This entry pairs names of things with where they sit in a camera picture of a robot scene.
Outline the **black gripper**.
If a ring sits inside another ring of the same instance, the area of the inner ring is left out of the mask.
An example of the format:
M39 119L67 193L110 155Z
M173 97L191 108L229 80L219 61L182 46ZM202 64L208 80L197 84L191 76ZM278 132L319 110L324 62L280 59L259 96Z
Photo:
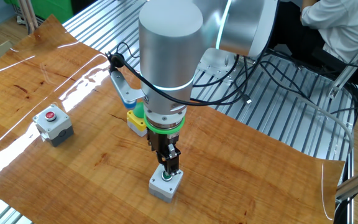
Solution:
M156 151L158 162L163 165L167 175L176 175L179 170L180 150L176 147L179 131L173 134L159 134L148 129L147 140L153 151Z

